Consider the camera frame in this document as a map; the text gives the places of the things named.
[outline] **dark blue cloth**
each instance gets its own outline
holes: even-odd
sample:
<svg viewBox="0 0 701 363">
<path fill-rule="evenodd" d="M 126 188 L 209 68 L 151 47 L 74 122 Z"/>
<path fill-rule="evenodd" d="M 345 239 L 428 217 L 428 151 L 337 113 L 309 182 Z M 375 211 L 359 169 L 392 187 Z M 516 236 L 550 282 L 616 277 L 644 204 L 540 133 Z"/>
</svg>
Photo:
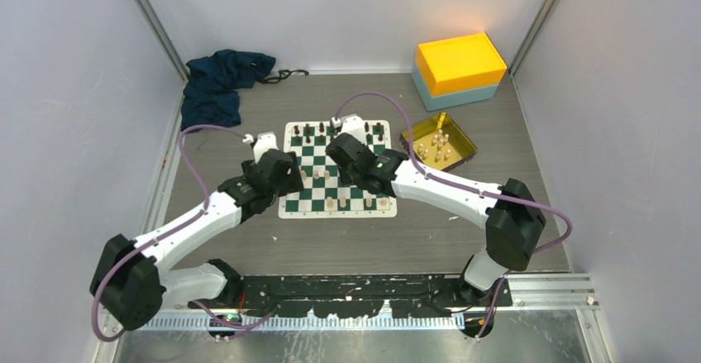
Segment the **dark blue cloth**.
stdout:
<svg viewBox="0 0 701 363">
<path fill-rule="evenodd" d="M 183 91 L 180 130 L 200 124 L 233 127 L 241 124 L 237 88 L 252 88 L 275 65 L 275 58 L 261 53 L 219 50 L 211 57 L 190 60 L 190 79 Z"/>
</svg>

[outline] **black cord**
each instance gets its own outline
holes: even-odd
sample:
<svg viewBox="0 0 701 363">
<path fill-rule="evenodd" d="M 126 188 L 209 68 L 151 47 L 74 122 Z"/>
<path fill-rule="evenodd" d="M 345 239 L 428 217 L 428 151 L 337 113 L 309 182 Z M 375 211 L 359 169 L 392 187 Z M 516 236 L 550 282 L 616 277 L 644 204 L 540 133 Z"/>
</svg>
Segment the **black cord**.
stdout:
<svg viewBox="0 0 701 363">
<path fill-rule="evenodd" d="M 294 74 L 304 74 L 304 76 L 309 76 L 309 71 L 304 69 L 281 69 L 278 71 L 278 76 L 270 76 L 268 78 L 258 78 L 255 81 L 259 84 L 279 84 L 281 81 L 289 78 Z"/>
</svg>

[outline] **white connector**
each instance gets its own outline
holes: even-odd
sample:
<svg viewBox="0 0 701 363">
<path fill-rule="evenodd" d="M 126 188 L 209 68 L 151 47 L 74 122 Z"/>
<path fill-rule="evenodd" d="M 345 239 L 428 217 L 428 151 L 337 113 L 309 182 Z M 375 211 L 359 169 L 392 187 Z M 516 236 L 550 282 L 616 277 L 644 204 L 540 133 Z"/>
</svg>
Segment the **white connector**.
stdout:
<svg viewBox="0 0 701 363">
<path fill-rule="evenodd" d="M 255 141 L 253 146 L 253 159 L 255 163 L 258 163 L 260 157 L 263 156 L 265 152 L 269 150 L 277 150 L 278 142 L 275 140 L 275 133 L 268 131 L 267 133 L 260 133 L 258 139 Z"/>
<path fill-rule="evenodd" d="M 331 118 L 331 127 L 333 127 L 334 129 L 341 127 L 341 119 L 339 119 L 337 117 L 332 117 Z"/>
</svg>

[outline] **white wall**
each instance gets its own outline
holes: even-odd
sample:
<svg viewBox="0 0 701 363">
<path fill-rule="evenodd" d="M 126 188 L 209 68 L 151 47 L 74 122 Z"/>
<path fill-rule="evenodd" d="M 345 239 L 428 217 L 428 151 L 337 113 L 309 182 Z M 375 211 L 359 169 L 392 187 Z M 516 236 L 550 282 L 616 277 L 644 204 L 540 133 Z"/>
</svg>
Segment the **white wall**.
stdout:
<svg viewBox="0 0 701 363">
<path fill-rule="evenodd" d="M 140 230 L 182 81 L 132 0 L 0 20 L 0 361 L 86 361 L 95 265 Z"/>
<path fill-rule="evenodd" d="M 416 45 L 487 31 L 510 63 L 543 0 L 151 0 L 183 61 L 262 51 L 280 68 L 411 69 Z"/>
<path fill-rule="evenodd" d="M 699 361 L 701 0 L 561 0 L 517 76 L 619 361 Z"/>
</svg>

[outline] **yellow box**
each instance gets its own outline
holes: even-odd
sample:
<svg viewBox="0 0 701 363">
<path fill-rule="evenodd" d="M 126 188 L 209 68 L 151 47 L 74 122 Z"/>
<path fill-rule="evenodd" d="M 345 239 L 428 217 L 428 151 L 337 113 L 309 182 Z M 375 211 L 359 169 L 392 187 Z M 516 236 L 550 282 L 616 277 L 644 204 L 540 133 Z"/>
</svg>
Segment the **yellow box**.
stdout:
<svg viewBox="0 0 701 363">
<path fill-rule="evenodd" d="M 484 32 L 421 43 L 416 65 L 432 96 L 498 84 L 507 68 Z"/>
</svg>

